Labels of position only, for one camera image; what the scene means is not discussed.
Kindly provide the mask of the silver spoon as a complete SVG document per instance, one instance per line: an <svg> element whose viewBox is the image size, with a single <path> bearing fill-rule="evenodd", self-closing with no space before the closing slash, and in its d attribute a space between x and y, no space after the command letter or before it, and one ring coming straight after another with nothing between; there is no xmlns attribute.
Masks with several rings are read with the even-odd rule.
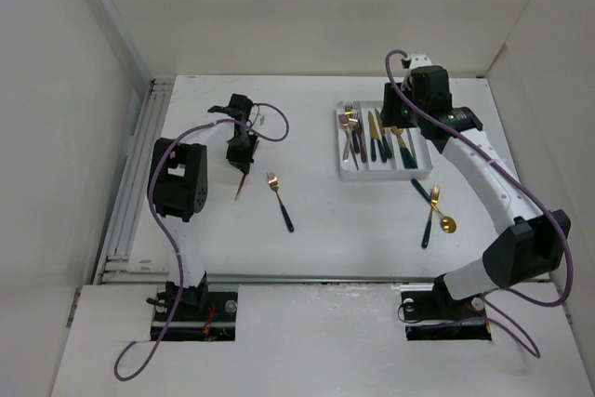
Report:
<svg viewBox="0 0 595 397"><path fill-rule="evenodd" d="M411 133L411 129L407 128L406 131L407 131L407 137L408 137L408 140L409 140L409 143L410 143L410 150L413 153L414 152L414 149L415 149L415 143L414 143L414 140L413 140L413 135Z"/></svg>

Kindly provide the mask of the gold knife green handle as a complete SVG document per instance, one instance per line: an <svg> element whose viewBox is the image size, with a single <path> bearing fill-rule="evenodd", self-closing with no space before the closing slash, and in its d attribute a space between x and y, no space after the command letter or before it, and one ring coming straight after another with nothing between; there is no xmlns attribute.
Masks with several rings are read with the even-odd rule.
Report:
<svg viewBox="0 0 595 397"><path fill-rule="evenodd" d="M375 121L373 114L368 111L368 127L370 131L370 151L371 151L371 160L375 162L377 160L377 150L376 150L376 140L377 140L377 131L375 126Z"/></svg>
<svg viewBox="0 0 595 397"><path fill-rule="evenodd" d="M375 114L376 114L376 119L377 119L377 123L379 126L379 132L380 132L380 137L381 137L381 142L383 145L384 153L385 153L387 159L391 159L392 152L391 152L390 145L389 145L387 137L386 137L386 131L385 131L385 128L382 123L380 111L378 109L375 109Z"/></svg>

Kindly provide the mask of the silver fork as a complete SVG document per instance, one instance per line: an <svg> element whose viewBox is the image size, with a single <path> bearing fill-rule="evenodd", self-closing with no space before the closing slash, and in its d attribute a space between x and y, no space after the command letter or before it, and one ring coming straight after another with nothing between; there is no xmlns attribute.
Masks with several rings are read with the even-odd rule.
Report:
<svg viewBox="0 0 595 397"><path fill-rule="evenodd" d="M345 148L343 150L342 159L344 162L347 162L349 160L350 156L354 153L353 147L351 146L350 121L345 113L340 114L338 116L338 120L339 120L340 124L343 126L343 129L346 134L346 143L345 143Z"/></svg>

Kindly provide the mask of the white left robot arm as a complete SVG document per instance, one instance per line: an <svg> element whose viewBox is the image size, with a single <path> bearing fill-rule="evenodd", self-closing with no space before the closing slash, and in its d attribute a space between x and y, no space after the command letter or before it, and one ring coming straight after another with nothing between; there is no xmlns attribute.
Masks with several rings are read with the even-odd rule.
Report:
<svg viewBox="0 0 595 397"><path fill-rule="evenodd" d="M247 175L254 163L258 137L245 128L250 123L250 114L255 103L245 95L233 94L227 106L213 106L210 112L223 113L238 123L228 141L226 160L234 168ZM207 147L200 143L180 143L173 148L160 170L156 167L171 146L172 140L159 138L154 142L150 180L155 182L148 193L158 215L177 241L184 267L184 278L179 278L176 261L166 283L165 301L171 305L176 298L176 308L187 319L198 319L207 311L208 290L205 284L205 268L200 260L197 243L186 233L194 215L203 210L206 203Z"/></svg>

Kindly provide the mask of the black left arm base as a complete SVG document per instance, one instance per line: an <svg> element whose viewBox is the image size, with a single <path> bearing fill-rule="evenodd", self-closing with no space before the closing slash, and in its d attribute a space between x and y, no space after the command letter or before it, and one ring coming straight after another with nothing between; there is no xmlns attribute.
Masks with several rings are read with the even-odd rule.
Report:
<svg viewBox="0 0 595 397"><path fill-rule="evenodd" d="M161 334L173 301L174 298L169 298L165 290L159 291L154 298L147 298L147 303L153 306L151 341L156 341ZM201 304L199 308L180 303L163 341L234 341L237 311L236 291L209 292L206 304Z"/></svg>

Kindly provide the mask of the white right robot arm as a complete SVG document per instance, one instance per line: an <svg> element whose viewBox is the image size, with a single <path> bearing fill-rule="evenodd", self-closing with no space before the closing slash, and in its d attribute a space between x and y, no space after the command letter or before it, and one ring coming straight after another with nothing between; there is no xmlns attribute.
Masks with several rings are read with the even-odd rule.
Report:
<svg viewBox="0 0 595 397"><path fill-rule="evenodd" d="M467 298L556 271L564 264L566 284L553 306L570 295L574 265L568 235L571 222L527 190L497 155L483 123L467 107L456 108L447 70L406 62L401 83L385 85L381 118L387 126L416 127L464 176L493 221L497 237L481 257L434 281L432 309L443 317L460 311Z"/></svg>

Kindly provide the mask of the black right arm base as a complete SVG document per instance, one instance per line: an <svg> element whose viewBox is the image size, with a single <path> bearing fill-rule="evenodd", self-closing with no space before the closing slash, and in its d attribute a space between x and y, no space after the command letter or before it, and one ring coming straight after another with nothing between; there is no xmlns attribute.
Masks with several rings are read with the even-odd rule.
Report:
<svg viewBox="0 0 595 397"><path fill-rule="evenodd" d="M431 290L405 288L401 299L398 316L408 341L492 340L479 297L439 304Z"/></svg>

